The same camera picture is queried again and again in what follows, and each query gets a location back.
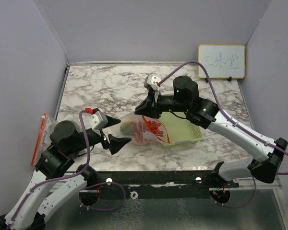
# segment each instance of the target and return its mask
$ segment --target yellow whiteboard frame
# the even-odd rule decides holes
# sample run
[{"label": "yellow whiteboard frame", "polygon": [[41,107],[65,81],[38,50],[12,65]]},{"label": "yellow whiteboard frame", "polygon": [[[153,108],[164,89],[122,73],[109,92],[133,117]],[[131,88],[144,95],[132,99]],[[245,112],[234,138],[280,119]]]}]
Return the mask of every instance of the yellow whiteboard frame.
[{"label": "yellow whiteboard frame", "polygon": [[[199,44],[198,45],[198,54],[197,54],[197,60],[200,62],[200,46],[243,46],[244,47],[244,75],[243,77],[233,77],[231,76],[232,79],[243,79],[245,77],[245,60],[246,60],[246,51],[245,51],[245,45],[244,44],[222,44],[222,43],[211,43],[211,44]],[[198,73],[198,77],[200,79],[206,79],[206,77],[200,77],[200,68],[198,67],[197,73]],[[227,78],[219,78],[219,77],[211,77],[209,76],[211,79],[227,79]]]}]

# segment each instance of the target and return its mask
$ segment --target whiteboard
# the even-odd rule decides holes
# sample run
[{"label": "whiteboard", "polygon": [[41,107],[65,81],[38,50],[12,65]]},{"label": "whiteboard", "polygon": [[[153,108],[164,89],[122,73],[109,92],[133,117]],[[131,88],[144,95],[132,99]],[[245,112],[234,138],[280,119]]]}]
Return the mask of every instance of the whiteboard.
[{"label": "whiteboard", "polygon": [[[210,78],[244,78],[245,45],[199,45],[198,61],[206,68]],[[198,75],[200,78],[206,78],[200,67]]]}]

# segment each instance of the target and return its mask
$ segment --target wall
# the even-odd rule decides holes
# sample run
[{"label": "wall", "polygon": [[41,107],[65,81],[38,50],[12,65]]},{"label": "wall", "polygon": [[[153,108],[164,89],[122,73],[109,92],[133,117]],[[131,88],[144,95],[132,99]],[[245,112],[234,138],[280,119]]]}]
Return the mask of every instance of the wall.
[{"label": "wall", "polygon": [[[273,0],[251,37],[241,86],[255,129],[288,140],[288,0]],[[280,179],[288,203],[288,176]]]},{"label": "wall", "polygon": [[41,116],[54,113],[66,63],[31,0],[0,0],[0,215],[28,185]]},{"label": "wall", "polygon": [[200,43],[246,44],[270,0],[36,0],[71,62],[184,61]]}]

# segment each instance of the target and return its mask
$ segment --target white marble surface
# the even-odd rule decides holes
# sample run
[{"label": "white marble surface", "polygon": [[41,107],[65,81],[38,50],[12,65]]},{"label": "white marble surface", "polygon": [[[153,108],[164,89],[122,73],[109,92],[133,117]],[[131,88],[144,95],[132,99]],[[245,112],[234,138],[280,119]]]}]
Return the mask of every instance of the white marble surface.
[{"label": "white marble surface", "polygon": [[[176,66],[170,65],[103,65],[71,66],[58,113],[58,121],[73,120],[79,124],[80,110],[98,107],[105,114],[122,117],[135,109],[146,97],[143,82],[148,74],[164,78]],[[186,66],[174,77],[188,75],[197,80],[200,96],[213,99],[209,85],[198,79],[197,67]],[[161,87],[163,94],[172,93],[172,77]],[[221,105],[232,116],[250,125],[246,108],[236,80],[213,80]],[[219,134],[201,129],[203,139],[195,145],[163,149],[160,144],[138,146],[127,144],[111,156],[108,150],[96,145],[90,165],[98,171],[147,171],[147,170],[207,170],[219,161],[238,160],[248,154]],[[85,163],[86,156],[78,158],[70,168]]]}]

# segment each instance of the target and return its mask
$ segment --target clear plastic bag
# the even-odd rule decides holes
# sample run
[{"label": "clear plastic bag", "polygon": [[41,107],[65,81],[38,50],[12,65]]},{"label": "clear plastic bag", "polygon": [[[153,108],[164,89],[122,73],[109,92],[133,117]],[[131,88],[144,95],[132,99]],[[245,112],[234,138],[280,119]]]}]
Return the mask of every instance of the clear plastic bag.
[{"label": "clear plastic bag", "polygon": [[121,123],[111,129],[117,136],[130,137],[138,145],[156,141],[169,143],[168,132],[157,119],[130,113],[120,120]]},{"label": "clear plastic bag", "polygon": [[36,165],[42,152],[50,146],[50,134],[54,131],[54,127],[57,125],[57,123],[58,122],[56,120],[47,114],[42,116],[42,123],[40,126],[39,134],[37,136],[36,145],[31,160],[31,166]]}]

